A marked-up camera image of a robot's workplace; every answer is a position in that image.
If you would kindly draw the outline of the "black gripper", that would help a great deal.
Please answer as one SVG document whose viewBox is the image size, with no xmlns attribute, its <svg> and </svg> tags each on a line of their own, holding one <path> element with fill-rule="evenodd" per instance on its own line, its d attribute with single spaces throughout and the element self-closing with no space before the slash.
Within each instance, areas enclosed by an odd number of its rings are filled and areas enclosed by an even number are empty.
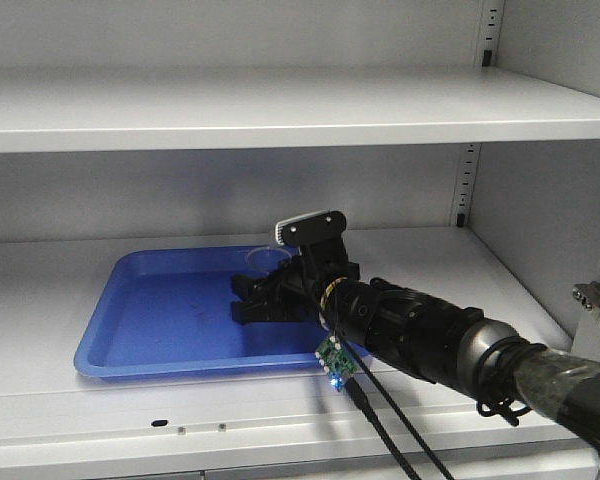
<svg viewBox="0 0 600 480">
<path fill-rule="evenodd" d="M 321 302 L 328 287 L 342 278 L 359 280 L 360 267 L 349 260 L 341 238 L 301 246 L 298 255 L 267 277 L 231 277 L 237 297 L 265 297 L 265 302 L 232 302 L 232 319 L 241 325 L 317 320 L 326 310 Z"/>
</svg>

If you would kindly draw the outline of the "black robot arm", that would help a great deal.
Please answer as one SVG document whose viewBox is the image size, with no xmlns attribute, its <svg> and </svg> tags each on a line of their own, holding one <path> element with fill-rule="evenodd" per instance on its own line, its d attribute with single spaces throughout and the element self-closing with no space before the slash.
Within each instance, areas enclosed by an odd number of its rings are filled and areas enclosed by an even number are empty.
<svg viewBox="0 0 600 480">
<path fill-rule="evenodd" d="M 600 363 L 532 343 L 509 324 L 379 277 L 360 279 L 340 240 L 303 245 L 263 278 L 236 275 L 234 319 L 327 329 L 414 378 L 447 386 L 483 416 L 516 426 L 527 411 L 600 448 Z"/>
</svg>

